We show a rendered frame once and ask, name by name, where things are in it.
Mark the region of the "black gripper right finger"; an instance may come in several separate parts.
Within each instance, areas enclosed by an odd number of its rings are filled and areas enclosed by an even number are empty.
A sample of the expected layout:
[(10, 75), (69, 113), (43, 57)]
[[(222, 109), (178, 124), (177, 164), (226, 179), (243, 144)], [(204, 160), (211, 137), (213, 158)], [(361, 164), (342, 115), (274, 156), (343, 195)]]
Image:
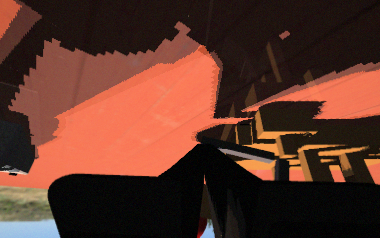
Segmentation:
[(277, 221), (380, 224), (380, 185), (262, 180), (205, 144), (215, 238), (268, 238)]

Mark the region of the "wooden toy catapult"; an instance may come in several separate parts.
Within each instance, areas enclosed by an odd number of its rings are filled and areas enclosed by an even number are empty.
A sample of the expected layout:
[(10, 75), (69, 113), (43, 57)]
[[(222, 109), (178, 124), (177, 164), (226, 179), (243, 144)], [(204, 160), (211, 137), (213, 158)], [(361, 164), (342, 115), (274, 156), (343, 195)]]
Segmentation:
[(309, 109), (259, 109), (250, 124), (236, 125), (229, 140), (203, 136), (246, 170), (272, 170), (289, 181), (302, 170), (305, 181), (375, 184), (368, 166), (380, 163), (380, 125), (315, 125)]

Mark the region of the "red ball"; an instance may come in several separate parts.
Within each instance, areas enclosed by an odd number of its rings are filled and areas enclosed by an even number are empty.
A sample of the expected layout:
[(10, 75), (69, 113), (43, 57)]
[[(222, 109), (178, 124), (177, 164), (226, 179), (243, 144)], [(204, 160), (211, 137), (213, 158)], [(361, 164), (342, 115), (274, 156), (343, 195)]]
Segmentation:
[(207, 226), (207, 221), (208, 221), (208, 218), (204, 218), (200, 216), (197, 238), (200, 238), (203, 235)]

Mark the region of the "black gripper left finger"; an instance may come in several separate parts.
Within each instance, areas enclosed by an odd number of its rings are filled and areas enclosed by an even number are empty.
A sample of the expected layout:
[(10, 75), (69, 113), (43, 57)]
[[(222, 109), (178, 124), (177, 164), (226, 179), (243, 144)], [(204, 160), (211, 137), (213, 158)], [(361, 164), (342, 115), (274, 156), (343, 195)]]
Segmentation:
[(60, 238), (67, 231), (197, 238), (204, 177), (198, 143), (159, 176), (70, 173), (47, 197)]

